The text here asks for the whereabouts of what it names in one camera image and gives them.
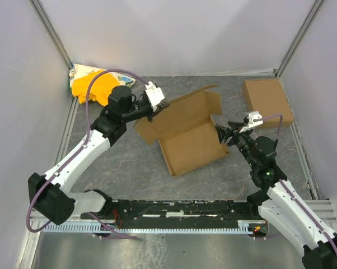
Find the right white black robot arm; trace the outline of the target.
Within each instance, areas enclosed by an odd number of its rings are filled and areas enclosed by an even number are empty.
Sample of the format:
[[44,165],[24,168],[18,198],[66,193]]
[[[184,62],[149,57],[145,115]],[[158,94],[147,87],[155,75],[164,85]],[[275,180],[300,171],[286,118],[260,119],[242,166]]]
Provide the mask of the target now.
[[253,211],[296,249],[304,268],[337,268],[337,232],[308,207],[276,162],[278,140],[253,139],[240,122],[216,125],[219,142],[236,146],[259,191],[247,197]]

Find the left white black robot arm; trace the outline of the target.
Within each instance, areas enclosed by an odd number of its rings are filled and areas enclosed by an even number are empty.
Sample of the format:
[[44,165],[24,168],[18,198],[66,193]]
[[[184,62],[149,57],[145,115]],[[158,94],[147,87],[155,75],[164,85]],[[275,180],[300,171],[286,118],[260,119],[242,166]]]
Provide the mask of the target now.
[[127,86],[115,87],[83,140],[44,175],[30,176],[31,206],[56,225],[72,215],[102,211],[110,197],[99,190],[73,193],[76,180],[126,132],[127,123],[142,118],[152,121],[166,107],[162,89],[153,82],[146,85],[139,98]]

